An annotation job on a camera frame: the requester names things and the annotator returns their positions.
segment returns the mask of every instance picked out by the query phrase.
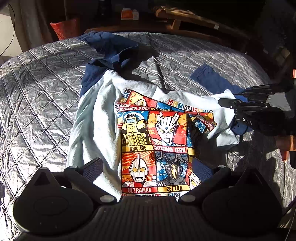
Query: silver quilted fabric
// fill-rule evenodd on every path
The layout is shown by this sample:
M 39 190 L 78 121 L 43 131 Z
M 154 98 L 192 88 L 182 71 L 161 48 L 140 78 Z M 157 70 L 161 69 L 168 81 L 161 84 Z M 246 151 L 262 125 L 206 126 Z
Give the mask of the silver quilted fabric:
M 203 63 L 241 88 L 270 82 L 250 57 L 199 39 L 153 33 L 120 33 L 152 50 L 132 71 L 131 78 L 151 81 L 166 90 L 211 95 L 189 76 Z M 35 171 L 52 172 L 66 165 L 68 142 L 79 101 L 85 65 L 99 57 L 95 49 L 67 39 L 22 53 L 0 68 L 0 240 L 20 232 L 13 220 L 13 202 Z M 141 52 L 139 58 L 145 57 Z M 259 169 L 286 207 L 295 196 L 295 170 L 283 164 L 273 138 L 247 133 L 217 162 L 236 171 Z

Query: red bucket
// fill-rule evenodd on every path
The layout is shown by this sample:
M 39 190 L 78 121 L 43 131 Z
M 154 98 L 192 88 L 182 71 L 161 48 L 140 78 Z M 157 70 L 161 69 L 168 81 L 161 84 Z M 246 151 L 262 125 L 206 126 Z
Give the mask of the red bucket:
M 68 39 L 80 35 L 79 19 L 74 18 L 59 23 L 50 23 L 54 31 L 56 32 L 59 40 Z

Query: white fabric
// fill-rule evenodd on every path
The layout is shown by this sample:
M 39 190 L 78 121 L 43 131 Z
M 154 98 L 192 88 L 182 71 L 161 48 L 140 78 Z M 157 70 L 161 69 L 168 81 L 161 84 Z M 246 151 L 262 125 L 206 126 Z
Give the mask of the white fabric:
M 196 96 L 182 91 L 163 93 L 156 85 L 125 80 L 117 72 L 107 70 L 78 103 L 70 136 L 67 166 L 80 167 L 96 157 L 101 157 L 104 162 L 103 173 L 94 184 L 118 200 L 121 197 L 121 143 L 115 104 L 122 99 L 127 88 L 164 103 L 171 99 L 199 109 L 213 110 L 217 126 L 207 138 L 215 136 L 219 147 L 229 148 L 230 145 L 239 143 L 239 136 L 229 128 L 234 111 L 218 104 L 219 98 L 234 98 L 229 90 L 210 97 Z

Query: yellow eye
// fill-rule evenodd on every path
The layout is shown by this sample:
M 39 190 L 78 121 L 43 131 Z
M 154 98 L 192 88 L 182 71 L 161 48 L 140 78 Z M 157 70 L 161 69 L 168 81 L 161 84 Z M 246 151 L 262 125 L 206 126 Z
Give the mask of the yellow eye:
M 193 186 L 197 186 L 196 182 L 193 179 L 191 180 L 191 183 Z

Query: metal screw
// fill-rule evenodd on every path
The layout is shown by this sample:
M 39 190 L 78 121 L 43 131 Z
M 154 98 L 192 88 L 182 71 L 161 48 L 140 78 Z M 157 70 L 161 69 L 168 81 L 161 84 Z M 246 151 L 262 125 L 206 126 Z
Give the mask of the metal screw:
M 113 202 L 114 201 L 114 197 L 111 195 L 103 195 L 100 197 L 100 201 L 104 202 L 104 203 L 109 203 L 109 202 Z
M 181 197 L 181 200 L 184 202 L 193 202 L 195 200 L 195 196 L 191 194 L 185 194 Z

